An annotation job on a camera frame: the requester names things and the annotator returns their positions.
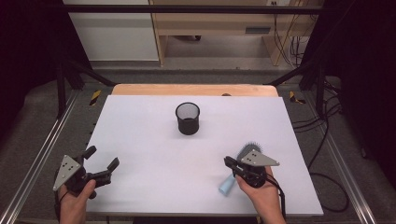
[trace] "table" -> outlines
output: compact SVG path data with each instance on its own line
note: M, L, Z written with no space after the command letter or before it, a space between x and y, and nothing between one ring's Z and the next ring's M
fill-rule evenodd
M177 129L175 109L184 101L201 108L200 130L191 136ZM116 86L88 144L98 151L85 167L102 171L114 157L119 157L120 166L112 183L97 189L87 211L117 216L256 216L236 183L227 197L218 192L231 173L223 158L236 157L248 141L258 142L264 154L280 162L273 172L285 191L288 216L323 215L283 99L274 87L255 85Z

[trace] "floor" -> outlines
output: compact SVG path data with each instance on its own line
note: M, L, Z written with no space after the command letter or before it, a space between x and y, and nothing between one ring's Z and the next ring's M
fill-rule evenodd
M104 77L116 82L128 83L260 85L286 74L293 68L287 63L272 66L261 38L237 36L202 36L200 41L196 41L192 36L173 36L168 42L163 67L157 63L145 62L93 62L92 64ZM315 91L300 91L296 85L299 79L295 77L277 87L290 113L290 120L295 122L293 123L295 127L306 124L304 120L315 116L312 109ZM57 114L56 84L51 82L31 90L26 96L25 106L18 115L14 129L0 143L0 169L3 171L0 179L0 186L2 186L0 211L4 214L10 205L17 208L14 211L14 214L18 215L17 223L43 223L42 219L55 219L50 189L53 171L59 165L58 158L62 157L66 151L77 153L86 146L90 133L94 129L94 123L100 115L101 106L105 102L105 96L111 93L111 88L104 87L89 77L84 76L84 80L86 87L83 91L75 92L68 89L67 95L75 100L75 104L69 111L69 117L62 124L57 124L55 119ZM328 80L335 86L339 85L337 78L329 77ZM102 97L98 99L96 105L91 106L89 102L92 93L96 90L102 91ZM290 99L291 91L295 94L297 101ZM329 100L332 96L333 92L326 91L326 99ZM331 106L336 109L340 108L336 100L329 103L329 108ZM308 125L306 128L296 129L296 137L307 163L313 158L323 139L325 126L318 124L320 122ZM62 131L59 135L51 136L54 141L46 141L49 132L56 125L61 127ZM328 126L330 135L310 171L328 175L336 180L336 183L346 189L348 197L345 196L340 186L328 178L312 175L320 201L330 209L324 209L323 217L289 217L288 222L396 223L394 213L396 192L382 175L375 161L361 156L360 144L356 141L353 130L349 127L342 111L337 111L330 118ZM38 163L35 158L44 158L45 162L37 166L36 170L32 170L32 164ZM27 193L18 190L19 187L25 189ZM13 200L15 196L22 197L22 200ZM350 203L343 210L347 198L350 199ZM343 211L331 211L332 208ZM92 216L89 220L105 223L106 217ZM131 223L130 218L112 217L111 220L114 220L111 223L117 223L116 221ZM186 221L194 223L190 219L169 220L167 218L140 218L136 219L135 223ZM201 221L201 223L213 223L207 220ZM217 223L224 223L224 221L224 219L216 220Z

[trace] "hand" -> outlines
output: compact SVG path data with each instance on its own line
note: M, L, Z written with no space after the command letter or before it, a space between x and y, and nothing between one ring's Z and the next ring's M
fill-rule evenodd
M270 167L265 167L265 171L268 175L273 175ZM286 223L280 210L277 187L266 181L263 186L254 189L241 176L237 175L235 178L239 188L246 193L260 217L264 219L264 223Z
M87 200L95 190L95 180L90 180L82 190L82 192L75 197L70 192L67 192L67 187L62 185L58 191L61 200L61 220L60 224L83 224L85 223Z

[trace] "light blue handle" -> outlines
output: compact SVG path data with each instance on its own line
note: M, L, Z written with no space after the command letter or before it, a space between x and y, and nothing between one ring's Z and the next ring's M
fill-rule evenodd
M233 187L233 183L235 182L235 178L233 178L233 175L229 175L227 179L222 182L222 184L219 187L220 193L222 193L224 196L227 196L228 193L230 192L230 189Z

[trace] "yellow and black tape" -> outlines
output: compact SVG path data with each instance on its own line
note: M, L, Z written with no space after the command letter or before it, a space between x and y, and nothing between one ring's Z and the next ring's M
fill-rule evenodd
M290 92L290 101L291 101L292 103L299 103L299 104L301 104L301 105L304 105L304 104L305 104L305 100L298 100L298 99L295 97L293 91Z
M95 104L96 104L96 101L97 101L98 98L99 98L100 92L101 92L101 91L95 91L95 92L93 93L93 96L92 96L91 101L90 101L90 105L95 105Z

